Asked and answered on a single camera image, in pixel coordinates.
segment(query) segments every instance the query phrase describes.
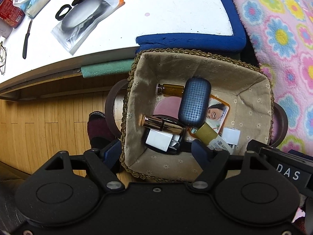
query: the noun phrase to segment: pink round object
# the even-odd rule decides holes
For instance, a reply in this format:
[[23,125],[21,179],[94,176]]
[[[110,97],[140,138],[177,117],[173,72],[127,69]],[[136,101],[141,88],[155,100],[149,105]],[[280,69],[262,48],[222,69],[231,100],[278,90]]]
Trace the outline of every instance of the pink round object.
[[156,115],[167,115],[178,119],[178,111],[182,99],[177,96],[166,97],[154,109]]

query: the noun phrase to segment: barcode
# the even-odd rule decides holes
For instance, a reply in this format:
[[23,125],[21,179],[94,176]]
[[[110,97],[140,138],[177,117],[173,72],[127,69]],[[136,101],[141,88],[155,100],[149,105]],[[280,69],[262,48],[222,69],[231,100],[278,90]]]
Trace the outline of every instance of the barcode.
[[18,22],[21,19],[21,15],[18,15],[18,18],[15,20],[16,22]]

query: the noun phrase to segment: floral blanket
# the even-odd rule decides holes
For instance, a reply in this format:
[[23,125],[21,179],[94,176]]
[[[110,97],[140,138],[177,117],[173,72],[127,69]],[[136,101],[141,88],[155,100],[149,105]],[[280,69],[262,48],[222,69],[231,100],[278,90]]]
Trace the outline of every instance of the floral blanket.
[[313,0],[233,1],[288,116],[279,148],[313,155]]

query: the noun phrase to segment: brown handle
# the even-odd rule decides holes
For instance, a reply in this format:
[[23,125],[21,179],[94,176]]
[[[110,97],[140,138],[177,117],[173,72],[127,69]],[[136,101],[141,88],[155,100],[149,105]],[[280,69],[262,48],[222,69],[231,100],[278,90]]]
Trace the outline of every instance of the brown handle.
[[122,136],[121,131],[117,128],[115,120],[114,120],[114,103],[116,96],[118,92],[124,88],[125,86],[128,86],[128,80],[121,80],[117,82],[110,90],[106,101],[105,101],[105,107],[104,107],[104,113],[105,113],[105,120],[106,123],[110,129],[110,131],[113,133],[113,135],[116,138],[120,138]]
[[274,102],[274,114],[277,116],[279,123],[279,131],[274,142],[270,143],[271,147],[278,147],[286,137],[288,131],[288,117],[284,109]]

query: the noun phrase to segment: eyeglasses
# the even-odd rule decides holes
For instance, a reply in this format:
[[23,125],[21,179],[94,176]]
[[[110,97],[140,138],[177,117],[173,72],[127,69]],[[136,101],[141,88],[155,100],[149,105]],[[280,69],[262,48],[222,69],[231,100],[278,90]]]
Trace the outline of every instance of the eyeglasses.
[[4,47],[3,41],[0,42],[0,72],[1,75],[5,74],[5,65],[7,62],[7,48]]

